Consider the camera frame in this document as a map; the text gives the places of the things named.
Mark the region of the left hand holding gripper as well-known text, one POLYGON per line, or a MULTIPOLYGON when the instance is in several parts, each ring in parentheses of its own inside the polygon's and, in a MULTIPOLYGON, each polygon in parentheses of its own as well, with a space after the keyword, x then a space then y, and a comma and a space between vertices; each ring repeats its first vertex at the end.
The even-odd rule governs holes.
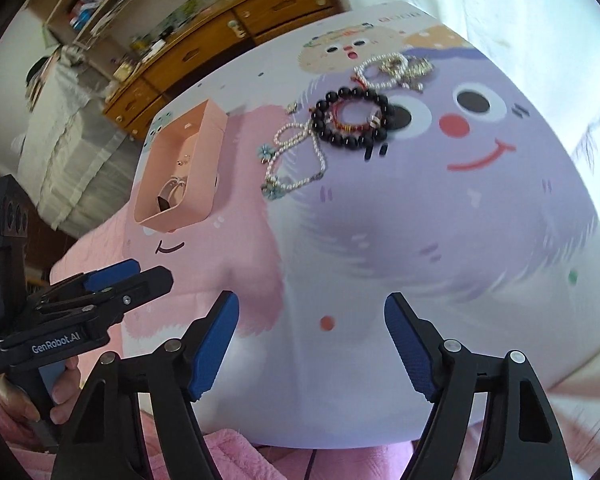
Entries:
MULTIPOLYGON (((50 419, 54 424, 62 425, 69 419, 81 392, 80 385, 79 358, 73 356, 65 362, 64 371, 58 376, 50 394, 54 401, 50 419)), ((0 376, 0 405, 17 422, 38 422, 41 418, 29 397, 3 375, 0 376)))

